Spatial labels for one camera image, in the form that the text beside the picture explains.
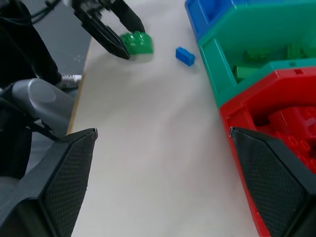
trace cable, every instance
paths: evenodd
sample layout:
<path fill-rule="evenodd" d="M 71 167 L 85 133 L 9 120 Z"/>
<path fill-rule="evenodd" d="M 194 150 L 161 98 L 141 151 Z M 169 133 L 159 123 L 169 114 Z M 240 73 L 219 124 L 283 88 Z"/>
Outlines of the cable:
<path fill-rule="evenodd" d="M 30 25 L 36 24 L 37 22 L 42 20 L 45 16 L 47 16 L 60 1 L 61 0 L 55 0 L 53 3 L 49 3 L 46 1 L 47 7 L 43 8 L 42 10 L 38 11 L 35 14 L 32 14 L 30 17 L 24 17 L 24 18 L 0 17 L 0 20 L 6 21 L 18 26 L 30 26 Z"/>

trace green lego pieces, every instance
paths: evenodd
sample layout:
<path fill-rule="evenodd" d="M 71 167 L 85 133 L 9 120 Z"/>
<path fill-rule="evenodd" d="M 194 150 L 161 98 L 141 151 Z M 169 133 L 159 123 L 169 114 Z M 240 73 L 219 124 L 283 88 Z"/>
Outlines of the green lego pieces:
<path fill-rule="evenodd" d="M 198 40 L 218 107 L 276 69 L 316 65 L 316 58 L 300 56 L 301 59 L 282 60 L 288 44 L 299 44 L 300 53 L 303 47 L 316 48 L 316 2 L 310 1 L 308 4 L 237 4 Z M 267 49 L 268 61 L 246 62 L 245 53 L 250 49 Z M 240 63 L 261 68 L 237 81 L 232 69 Z"/>
<path fill-rule="evenodd" d="M 302 58 L 316 58 L 316 48 L 301 48 Z"/>
<path fill-rule="evenodd" d="M 301 58 L 301 46 L 299 44 L 289 44 L 286 47 L 286 57 L 287 60 L 300 59 Z"/>
<path fill-rule="evenodd" d="M 133 34 L 126 33 L 120 37 L 130 55 L 154 52 L 153 40 L 146 33 L 135 31 Z"/>
<path fill-rule="evenodd" d="M 236 82 L 239 83 L 245 78 L 253 75 L 257 72 L 258 67 L 249 67 L 249 66 L 234 66 L 233 73 L 236 79 Z"/>
<path fill-rule="evenodd" d="M 266 49 L 248 49 L 243 58 L 246 62 L 264 63 L 268 61 L 269 53 Z"/>

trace sneaker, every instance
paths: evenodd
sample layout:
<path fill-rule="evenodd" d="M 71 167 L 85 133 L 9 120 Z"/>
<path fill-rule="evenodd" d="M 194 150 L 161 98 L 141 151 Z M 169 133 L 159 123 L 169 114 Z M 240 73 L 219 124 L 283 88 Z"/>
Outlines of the sneaker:
<path fill-rule="evenodd" d="M 61 81 L 56 84 L 56 87 L 63 89 L 77 88 L 81 82 L 81 75 L 61 75 Z"/>

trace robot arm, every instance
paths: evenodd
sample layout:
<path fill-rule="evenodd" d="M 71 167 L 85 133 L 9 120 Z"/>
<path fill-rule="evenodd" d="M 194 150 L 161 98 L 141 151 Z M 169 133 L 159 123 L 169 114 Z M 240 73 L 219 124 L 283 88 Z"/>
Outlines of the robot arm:
<path fill-rule="evenodd" d="M 111 54 L 129 59 L 120 37 L 101 21 L 101 11 L 112 11 L 131 32 L 145 32 L 140 18 L 123 0 L 63 0 L 66 6 L 75 10 L 75 16 L 82 22 L 82 26 Z"/>

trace white table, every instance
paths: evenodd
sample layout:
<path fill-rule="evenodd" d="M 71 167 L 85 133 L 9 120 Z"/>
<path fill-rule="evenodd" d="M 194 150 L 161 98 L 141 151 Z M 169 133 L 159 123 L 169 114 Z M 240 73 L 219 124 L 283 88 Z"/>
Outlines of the white table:
<path fill-rule="evenodd" d="M 71 131 L 99 138 L 72 236 L 257 237 L 184 1 L 129 4 L 155 52 L 125 61 L 92 40 Z"/>

